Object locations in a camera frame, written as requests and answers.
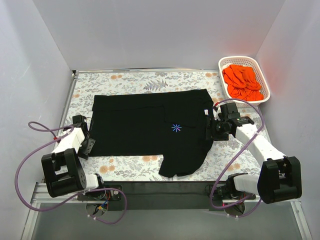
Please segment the black t shirt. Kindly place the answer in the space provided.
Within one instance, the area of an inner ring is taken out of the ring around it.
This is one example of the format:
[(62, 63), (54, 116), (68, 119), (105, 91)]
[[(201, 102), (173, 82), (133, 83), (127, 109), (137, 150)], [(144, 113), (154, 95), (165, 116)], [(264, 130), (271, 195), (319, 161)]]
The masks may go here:
[(206, 136), (213, 101), (206, 89), (128, 95), (96, 95), (91, 157), (163, 157), (159, 174), (196, 172), (212, 148)]

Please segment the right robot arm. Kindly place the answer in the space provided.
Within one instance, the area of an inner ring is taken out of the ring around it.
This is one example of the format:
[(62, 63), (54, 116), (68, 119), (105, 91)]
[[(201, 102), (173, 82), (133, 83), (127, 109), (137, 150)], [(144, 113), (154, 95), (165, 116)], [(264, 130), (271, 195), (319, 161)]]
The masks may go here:
[(260, 166), (255, 175), (235, 173), (229, 175), (221, 191), (232, 199), (243, 193), (258, 195), (266, 204), (298, 199), (302, 196), (301, 163), (295, 156), (286, 156), (277, 150), (249, 117), (216, 120), (206, 118), (206, 138), (227, 141), (233, 135), (246, 148)]

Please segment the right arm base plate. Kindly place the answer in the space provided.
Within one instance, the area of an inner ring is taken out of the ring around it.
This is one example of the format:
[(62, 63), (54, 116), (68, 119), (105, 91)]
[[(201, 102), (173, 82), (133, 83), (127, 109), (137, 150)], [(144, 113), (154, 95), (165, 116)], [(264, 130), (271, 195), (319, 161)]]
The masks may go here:
[(249, 196), (248, 200), (255, 200), (257, 196), (248, 192), (236, 191), (232, 193), (226, 186), (226, 184), (218, 184), (213, 193), (213, 200), (241, 200)]

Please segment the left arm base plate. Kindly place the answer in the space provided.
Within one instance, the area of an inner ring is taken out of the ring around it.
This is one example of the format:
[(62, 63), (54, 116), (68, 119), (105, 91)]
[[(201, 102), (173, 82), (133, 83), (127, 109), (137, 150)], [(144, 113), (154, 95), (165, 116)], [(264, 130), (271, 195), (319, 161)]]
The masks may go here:
[(120, 191), (122, 190), (122, 185), (107, 185), (106, 188), (113, 188), (115, 190), (104, 190), (92, 193), (81, 194), (77, 196), (78, 201), (119, 201), (122, 198)]

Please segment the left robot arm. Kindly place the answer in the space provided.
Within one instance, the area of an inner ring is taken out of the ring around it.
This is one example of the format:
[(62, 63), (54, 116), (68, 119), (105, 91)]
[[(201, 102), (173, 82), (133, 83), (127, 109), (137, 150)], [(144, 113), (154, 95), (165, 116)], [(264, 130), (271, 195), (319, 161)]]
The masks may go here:
[(57, 147), (41, 158), (42, 170), (49, 195), (52, 198), (79, 191), (89, 191), (95, 200), (106, 196), (106, 187), (97, 173), (86, 174), (80, 158), (89, 156), (90, 147), (95, 143), (90, 139), (86, 126), (76, 126), (63, 131)]

